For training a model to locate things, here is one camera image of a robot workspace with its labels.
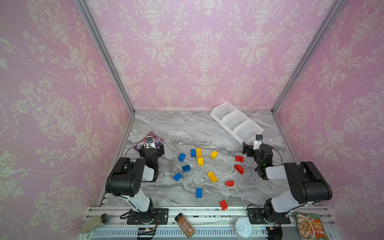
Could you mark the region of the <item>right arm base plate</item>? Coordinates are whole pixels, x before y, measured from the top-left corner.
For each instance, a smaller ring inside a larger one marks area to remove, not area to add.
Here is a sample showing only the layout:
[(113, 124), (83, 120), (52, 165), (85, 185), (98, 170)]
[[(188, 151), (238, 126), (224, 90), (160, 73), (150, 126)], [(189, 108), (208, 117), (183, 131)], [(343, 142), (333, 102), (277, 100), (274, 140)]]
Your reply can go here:
[(288, 213), (270, 213), (260, 208), (248, 208), (246, 210), (250, 223), (253, 225), (289, 225), (291, 220)]

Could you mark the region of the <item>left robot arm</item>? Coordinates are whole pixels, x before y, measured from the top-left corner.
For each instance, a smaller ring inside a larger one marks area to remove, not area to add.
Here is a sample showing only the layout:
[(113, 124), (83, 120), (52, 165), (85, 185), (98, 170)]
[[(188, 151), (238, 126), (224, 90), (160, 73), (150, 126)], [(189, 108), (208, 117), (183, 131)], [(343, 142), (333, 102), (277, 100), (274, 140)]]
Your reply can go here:
[(141, 190), (141, 184), (154, 183), (159, 175), (159, 157), (165, 153), (164, 145), (141, 146), (140, 157), (130, 159), (121, 157), (109, 174), (105, 189), (107, 193), (122, 198), (131, 209), (120, 216), (128, 225), (158, 224), (153, 201)]

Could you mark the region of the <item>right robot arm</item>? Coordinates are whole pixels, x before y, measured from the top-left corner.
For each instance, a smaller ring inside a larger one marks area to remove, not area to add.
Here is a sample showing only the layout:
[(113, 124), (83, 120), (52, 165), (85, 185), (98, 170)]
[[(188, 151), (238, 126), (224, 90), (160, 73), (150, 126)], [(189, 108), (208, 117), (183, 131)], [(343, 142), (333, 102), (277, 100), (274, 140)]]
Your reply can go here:
[(313, 162), (273, 164), (273, 148), (270, 145), (254, 146), (243, 142), (243, 154), (252, 157), (257, 164), (255, 171), (263, 180), (287, 180), (289, 190), (266, 200), (263, 218), (266, 222), (279, 223), (282, 218), (308, 203), (328, 201), (333, 192), (330, 185)]

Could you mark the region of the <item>red long lego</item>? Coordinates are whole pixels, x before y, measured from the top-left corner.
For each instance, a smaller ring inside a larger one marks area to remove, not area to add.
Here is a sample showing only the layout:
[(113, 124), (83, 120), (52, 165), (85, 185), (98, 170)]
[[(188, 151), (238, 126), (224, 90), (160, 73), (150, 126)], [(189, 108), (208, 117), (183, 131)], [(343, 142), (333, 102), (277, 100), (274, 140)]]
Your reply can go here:
[(240, 165), (235, 165), (234, 168), (241, 174), (243, 175), (244, 174), (244, 169), (242, 168), (242, 166)]

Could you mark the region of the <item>white three-compartment bin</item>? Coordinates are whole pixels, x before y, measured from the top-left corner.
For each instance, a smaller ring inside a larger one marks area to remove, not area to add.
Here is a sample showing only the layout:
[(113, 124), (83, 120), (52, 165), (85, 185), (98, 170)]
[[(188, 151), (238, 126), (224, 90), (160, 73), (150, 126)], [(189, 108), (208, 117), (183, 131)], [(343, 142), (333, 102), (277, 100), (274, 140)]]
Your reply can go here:
[(264, 131), (261, 126), (230, 102), (215, 107), (210, 116), (240, 144), (253, 145), (255, 135), (261, 135)]

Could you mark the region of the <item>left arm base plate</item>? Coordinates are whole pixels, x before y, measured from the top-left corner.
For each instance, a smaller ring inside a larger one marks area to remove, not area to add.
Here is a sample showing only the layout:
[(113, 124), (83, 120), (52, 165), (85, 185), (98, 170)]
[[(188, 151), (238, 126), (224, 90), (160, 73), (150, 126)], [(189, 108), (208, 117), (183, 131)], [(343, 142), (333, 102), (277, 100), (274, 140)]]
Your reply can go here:
[(145, 213), (130, 210), (127, 212), (128, 225), (166, 225), (168, 223), (169, 209), (155, 208)]

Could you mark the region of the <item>red square lego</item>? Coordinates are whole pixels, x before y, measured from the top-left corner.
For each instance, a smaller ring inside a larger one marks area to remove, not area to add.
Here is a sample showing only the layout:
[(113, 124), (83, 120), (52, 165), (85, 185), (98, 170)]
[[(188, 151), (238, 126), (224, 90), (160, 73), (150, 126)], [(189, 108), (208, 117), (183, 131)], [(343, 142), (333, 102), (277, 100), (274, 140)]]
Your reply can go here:
[(244, 162), (244, 157), (242, 157), (242, 156), (236, 156), (236, 157), (235, 157), (235, 161), (238, 162), (238, 163), (243, 163), (243, 162)]

